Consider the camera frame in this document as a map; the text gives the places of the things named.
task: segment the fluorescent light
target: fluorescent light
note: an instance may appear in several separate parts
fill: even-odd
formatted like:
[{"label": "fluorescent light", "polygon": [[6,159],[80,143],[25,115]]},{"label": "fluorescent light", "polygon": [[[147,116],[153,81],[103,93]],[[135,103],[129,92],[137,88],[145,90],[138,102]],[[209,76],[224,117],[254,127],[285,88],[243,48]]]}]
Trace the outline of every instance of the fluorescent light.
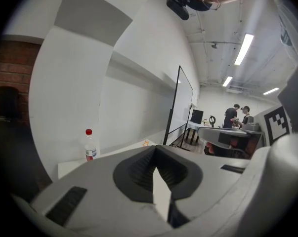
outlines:
[{"label": "fluorescent light", "polygon": [[245,35],[242,47],[240,49],[239,55],[238,55],[234,65],[240,65],[241,64],[241,62],[243,61],[244,57],[246,56],[246,54],[249,50],[249,47],[251,45],[251,42],[252,42],[253,38],[254,38],[254,35],[252,35],[252,34],[246,34]]},{"label": "fluorescent light", "polygon": [[227,87],[227,85],[230,83],[231,80],[232,80],[232,77],[227,77],[226,81],[224,82],[224,84],[222,86]]},{"label": "fluorescent light", "polygon": [[271,89],[270,91],[268,91],[266,93],[263,93],[263,95],[267,95],[267,94],[272,93],[272,92],[274,92],[276,90],[279,90],[279,88]]}]

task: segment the plastic water bottle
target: plastic water bottle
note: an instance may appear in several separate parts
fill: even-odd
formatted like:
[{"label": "plastic water bottle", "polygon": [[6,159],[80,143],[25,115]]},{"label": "plastic water bottle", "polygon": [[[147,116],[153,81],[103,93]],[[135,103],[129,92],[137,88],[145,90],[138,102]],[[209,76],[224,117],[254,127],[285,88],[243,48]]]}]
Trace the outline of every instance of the plastic water bottle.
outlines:
[{"label": "plastic water bottle", "polygon": [[96,146],[92,139],[92,130],[86,130],[85,155],[87,161],[96,159]]}]

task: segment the white ceiling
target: white ceiling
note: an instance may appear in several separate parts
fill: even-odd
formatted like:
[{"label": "white ceiling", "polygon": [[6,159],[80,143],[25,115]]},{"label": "white ceiling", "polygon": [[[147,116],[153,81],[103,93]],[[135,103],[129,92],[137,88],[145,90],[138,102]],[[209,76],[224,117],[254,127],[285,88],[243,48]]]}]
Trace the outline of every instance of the white ceiling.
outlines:
[{"label": "white ceiling", "polygon": [[[280,23],[273,0],[240,0],[223,4],[217,11],[196,12],[187,8],[190,18],[182,21],[192,48],[201,85],[223,84],[233,76],[230,86],[242,87],[244,94],[262,97],[275,87],[282,88],[294,65],[280,41]],[[234,62],[245,33],[254,40],[240,66]],[[277,94],[267,98],[274,100]]]}]

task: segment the desk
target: desk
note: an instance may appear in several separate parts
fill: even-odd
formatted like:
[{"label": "desk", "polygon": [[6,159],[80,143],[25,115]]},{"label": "desk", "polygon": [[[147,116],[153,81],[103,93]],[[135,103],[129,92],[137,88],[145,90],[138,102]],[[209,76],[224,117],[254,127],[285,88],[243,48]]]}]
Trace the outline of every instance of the desk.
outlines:
[{"label": "desk", "polygon": [[[100,155],[98,158],[112,156],[112,155],[115,155],[115,154],[130,150],[130,149],[141,148],[141,147],[145,147],[145,146],[156,146],[156,145],[157,144],[155,144],[154,142],[152,142],[150,140],[143,140],[143,141],[139,141],[135,144],[132,144],[130,146],[115,150],[113,152]],[[85,162],[87,162],[86,158],[85,159],[80,159],[80,160],[74,160],[74,161],[67,161],[67,162],[59,163],[58,164],[58,178],[59,179],[62,178],[63,176],[70,173],[74,169],[78,168],[79,166],[81,166]]]},{"label": "desk", "polygon": [[[198,145],[199,136],[197,135],[197,139],[194,142],[195,133],[199,129],[199,127],[205,127],[205,125],[203,123],[197,124],[197,123],[194,123],[192,121],[189,121],[187,123],[187,127],[188,127],[188,129],[187,129],[187,135],[186,135],[186,142],[188,144],[190,144],[190,145],[197,146]],[[192,138],[191,138],[190,142],[188,142],[188,135],[190,133],[190,129],[193,129],[193,135],[192,135]]]}]

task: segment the red brick wall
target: red brick wall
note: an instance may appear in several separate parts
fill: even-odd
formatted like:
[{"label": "red brick wall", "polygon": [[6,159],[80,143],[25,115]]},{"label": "red brick wall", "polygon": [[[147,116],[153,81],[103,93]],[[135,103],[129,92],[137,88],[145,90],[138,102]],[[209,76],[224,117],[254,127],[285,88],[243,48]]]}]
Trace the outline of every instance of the red brick wall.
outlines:
[{"label": "red brick wall", "polygon": [[3,40],[0,43],[0,86],[19,90],[22,120],[29,124],[28,94],[32,69],[41,45]]}]

